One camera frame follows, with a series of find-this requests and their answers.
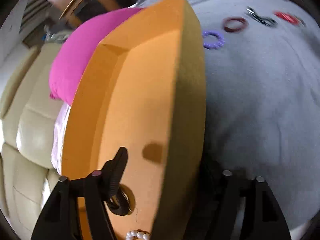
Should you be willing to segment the orange cardboard box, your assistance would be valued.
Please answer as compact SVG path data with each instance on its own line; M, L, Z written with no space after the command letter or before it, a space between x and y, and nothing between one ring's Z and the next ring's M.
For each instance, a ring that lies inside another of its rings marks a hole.
M134 206L130 215L109 215L118 237L135 229L152 239L184 235L204 139L202 44L188 1L161 0L106 35L82 75L62 174L85 177L127 149L121 186Z

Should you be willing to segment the grey blanket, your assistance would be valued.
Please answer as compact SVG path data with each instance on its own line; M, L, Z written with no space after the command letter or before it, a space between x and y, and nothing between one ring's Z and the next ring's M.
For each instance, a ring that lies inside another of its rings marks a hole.
M286 0L188 0L206 43L203 155L263 177L291 239L319 239L319 26Z

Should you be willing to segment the light pink sheet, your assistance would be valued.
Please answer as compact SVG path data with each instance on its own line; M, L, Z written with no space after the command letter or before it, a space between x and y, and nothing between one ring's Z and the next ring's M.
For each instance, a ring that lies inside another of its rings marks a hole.
M63 103L54 124L54 139L50 161L59 175L62 174L62 153L71 106Z

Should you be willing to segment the beige leather sofa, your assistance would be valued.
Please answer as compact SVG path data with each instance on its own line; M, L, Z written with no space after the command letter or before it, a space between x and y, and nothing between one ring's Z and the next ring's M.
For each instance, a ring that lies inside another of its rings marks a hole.
M1 211L30 239L59 174L50 161L62 102L50 98L50 67L60 50L20 44L1 64Z

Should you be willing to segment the pink pillow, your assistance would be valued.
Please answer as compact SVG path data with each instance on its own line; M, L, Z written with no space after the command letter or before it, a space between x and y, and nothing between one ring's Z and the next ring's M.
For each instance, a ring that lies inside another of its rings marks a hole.
M100 41L142 8L124 8L95 16L76 28L52 62L50 98L71 105L82 75Z

